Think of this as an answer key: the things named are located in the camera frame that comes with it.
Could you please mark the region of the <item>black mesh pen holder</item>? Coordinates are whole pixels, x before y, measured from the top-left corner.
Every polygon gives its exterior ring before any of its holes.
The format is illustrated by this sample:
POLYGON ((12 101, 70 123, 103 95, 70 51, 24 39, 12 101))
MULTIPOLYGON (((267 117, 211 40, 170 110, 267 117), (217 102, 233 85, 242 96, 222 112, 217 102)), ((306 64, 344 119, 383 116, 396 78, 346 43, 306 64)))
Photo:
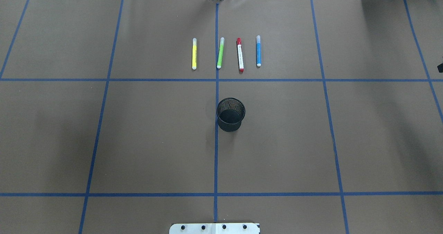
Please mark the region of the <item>black mesh pen holder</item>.
POLYGON ((240 100, 225 98, 216 108, 217 125, 227 133, 235 132, 242 125, 245 113, 245 105, 240 100))

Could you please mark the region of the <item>green highlighter pen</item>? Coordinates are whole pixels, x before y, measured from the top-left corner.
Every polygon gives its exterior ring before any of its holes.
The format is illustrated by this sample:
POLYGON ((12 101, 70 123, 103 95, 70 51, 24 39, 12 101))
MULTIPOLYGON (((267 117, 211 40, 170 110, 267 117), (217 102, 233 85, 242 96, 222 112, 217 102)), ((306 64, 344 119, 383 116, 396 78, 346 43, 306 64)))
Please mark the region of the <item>green highlighter pen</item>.
POLYGON ((219 48, 217 54, 217 64, 216 64, 217 69, 220 69, 223 65, 224 43, 225 43, 225 38, 221 37, 219 41, 219 48))

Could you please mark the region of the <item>blue highlighter pen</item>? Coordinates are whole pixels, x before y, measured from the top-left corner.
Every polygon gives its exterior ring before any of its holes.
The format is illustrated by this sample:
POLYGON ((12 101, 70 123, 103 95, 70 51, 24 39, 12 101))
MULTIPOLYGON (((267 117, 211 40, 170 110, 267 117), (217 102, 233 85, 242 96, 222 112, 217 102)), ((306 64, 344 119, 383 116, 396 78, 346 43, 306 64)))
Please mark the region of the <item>blue highlighter pen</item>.
POLYGON ((261 36, 256 36, 256 66, 261 67, 261 36))

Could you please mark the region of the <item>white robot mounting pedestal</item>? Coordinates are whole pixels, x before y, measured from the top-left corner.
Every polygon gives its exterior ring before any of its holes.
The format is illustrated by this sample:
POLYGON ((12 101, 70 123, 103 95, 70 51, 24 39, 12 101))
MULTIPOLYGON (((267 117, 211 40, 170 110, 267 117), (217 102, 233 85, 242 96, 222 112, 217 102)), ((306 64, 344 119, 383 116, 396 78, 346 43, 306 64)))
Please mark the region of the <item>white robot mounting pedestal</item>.
POLYGON ((260 234, 258 223, 177 223, 170 234, 260 234))

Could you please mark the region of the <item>yellow highlighter pen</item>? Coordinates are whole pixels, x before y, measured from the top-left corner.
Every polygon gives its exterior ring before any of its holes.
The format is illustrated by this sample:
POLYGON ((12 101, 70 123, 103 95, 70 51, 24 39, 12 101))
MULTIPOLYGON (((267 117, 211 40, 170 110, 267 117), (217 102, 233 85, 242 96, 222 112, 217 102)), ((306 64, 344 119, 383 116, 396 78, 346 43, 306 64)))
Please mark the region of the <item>yellow highlighter pen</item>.
POLYGON ((192 70, 197 69, 197 39, 192 40, 192 57, 191 57, 191 68, 192 70))

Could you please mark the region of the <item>red white marker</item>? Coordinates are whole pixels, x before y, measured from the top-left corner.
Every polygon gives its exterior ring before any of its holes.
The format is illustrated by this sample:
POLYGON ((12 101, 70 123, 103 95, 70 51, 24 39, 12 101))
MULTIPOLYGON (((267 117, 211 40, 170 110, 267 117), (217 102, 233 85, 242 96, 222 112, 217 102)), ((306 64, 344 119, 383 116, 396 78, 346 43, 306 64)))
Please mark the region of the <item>red white marker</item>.
POLYGON ((243 51, 242 51, 242 39, 240 37, 236 40, 237 44, 237 60, 239 73, 244 72, 244 61, 243 61, 243 51))

